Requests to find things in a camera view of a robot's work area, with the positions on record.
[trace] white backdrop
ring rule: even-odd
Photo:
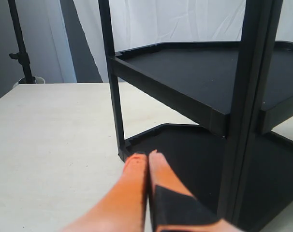
[[[74,0],[88,45],[108,81],[97,0]],[[245,0],[110,0],[116,51],[178,41],[240,40]],[[293,0],[284,0],[277,40],[293,42]]]

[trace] black shelf tray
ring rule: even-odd
[[[113,73],[220,136],[227,135],[239,42],[159,43],[119,52]],[[259,117],[266,133],[293,116],[293,43],[276,42]]]
[[[216,213],[226,140],[196,125],[163,124],[126,140],[120,157],[157,149],[187,188]],[[258,231],[293,201],[293,142],[258,136],[238,226]]]

